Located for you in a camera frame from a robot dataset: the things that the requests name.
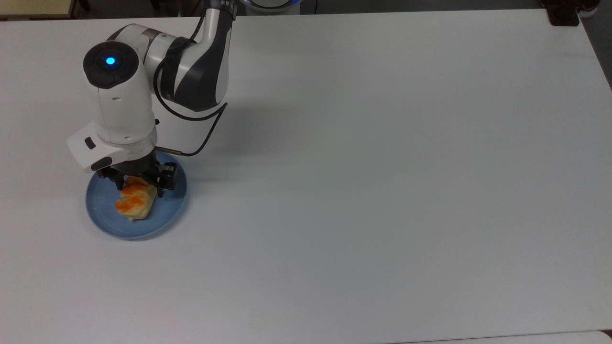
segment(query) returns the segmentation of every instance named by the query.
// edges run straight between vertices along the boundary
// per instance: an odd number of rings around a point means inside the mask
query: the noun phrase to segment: black button
[[[91,82],[94,86],[111,86],[114,82],[114,75],[104,73],[97,69],[91,69],[87,73],[89,77],[89,82]]]
[[[110,166],[113,164],[113,159],[111,157],[104,157],[91,165],[92,171],[97,171],[101,168],[105,168],[106,166]]]
[[[127,77],[132,72],[136,72],[138,68],[138,60],[131,55],[125,57],[125,61],[123,62],[123,66],[119,69],[119,76],[122,78]]]
[[[102,46],[100,45],[96,45],[95,47],[91,48],[83,59],[83,66],[89,67],[90,65],[93,65],[95,63],[95,57],[100,51],[102,51]]]
[[[94,141],[91,139],[91,137],[87,137],[85,139],[85,144],[87,145],[87,148],[89,149],[94,149],[95,148],[95,143]]]

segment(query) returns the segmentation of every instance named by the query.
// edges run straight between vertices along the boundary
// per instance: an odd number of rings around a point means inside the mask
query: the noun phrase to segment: white table
[[[240,17],[175,225],[88,219],[64,143],[131,22],[0,23],[0,342],[395,343],[612,328],[612,92],[544,10]],[[189,151],[210,123],[161,120]]]

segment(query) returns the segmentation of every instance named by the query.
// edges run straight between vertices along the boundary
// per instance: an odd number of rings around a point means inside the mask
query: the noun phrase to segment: white robot link
[[[214,125],[226,105],[218,107],[228,85],[236,5],[234,0],[203,0],[203,7],[205,16],[189,39],[130,24],[87,52],[83,78],[93,121],[67,139],[72,155],[86,172],[112,180],[119,190],[124,176],[143,178],[157,188],[160,197],[164,189],[174,189],[176,165],[161,165],[155,156],[157,123],[151,92],[176,116],[191,121],[216,116]],[[202,23],[203,38],[195,43]],[[192,111],[216,110],[188,118],[169,108],[162,98]]]

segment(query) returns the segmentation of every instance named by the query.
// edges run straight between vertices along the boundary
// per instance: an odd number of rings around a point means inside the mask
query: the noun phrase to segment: bread roll
[[[121,190],[122,200],[115,202],[115,209],[129,221],[142,220],[149,215],[156,196],[157,188],[153,185],[142,178],[128,177]]]

